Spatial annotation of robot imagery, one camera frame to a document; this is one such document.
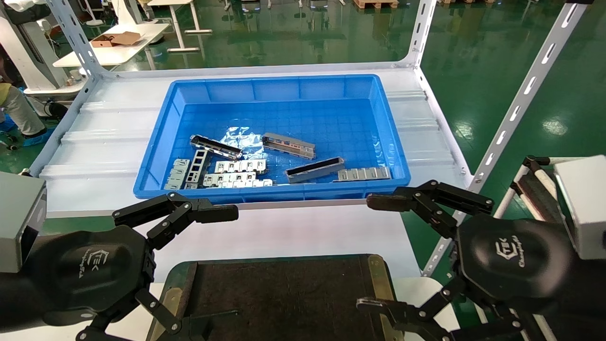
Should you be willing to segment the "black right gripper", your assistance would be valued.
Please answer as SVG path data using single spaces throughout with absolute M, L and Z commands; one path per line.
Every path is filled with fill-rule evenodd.
M 387 317 L 399 332 L 425 341 L 491 341 L 519 334 L 517 313 L 543 316 L 559 341 L 605 339 L 605 251 L 580 254 L 566 224 L 533 219 L 497 219 L 493 199 L 450 184 L 430 180 L 415 187 L 397 187 L 392 194 L 370 194 L 366 205 L 375 211 L 414 212 L 444 238 L 455 238 L 459 271 L 420 308 L 406 302 L 359 298 L 359 311 Z M 476 215 L 457 227 L 448 207 Z M 507 308 L 497 320 L 448 332 L 435 316 L 457 295 L 472 287 L 481 302 Z

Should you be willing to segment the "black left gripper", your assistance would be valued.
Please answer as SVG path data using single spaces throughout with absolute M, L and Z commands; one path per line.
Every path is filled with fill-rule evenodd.
M 112 230 L 38 237 L 21 270 L 1 274 L 1 327 L 69 326 L 93 319 L 77 341 L 125 341 L 106 328 L 139 303 L 164 327 L 159 341 L 207 341 L 215 319 L 239 311 L 178 319 L 147 290 L 156 267 L 153 250 L 192 223 L 233 222 L 239 216 L 235 205 L 170 192 L 114 211 Z M 131 229 L 157 219 L 147 239 Z

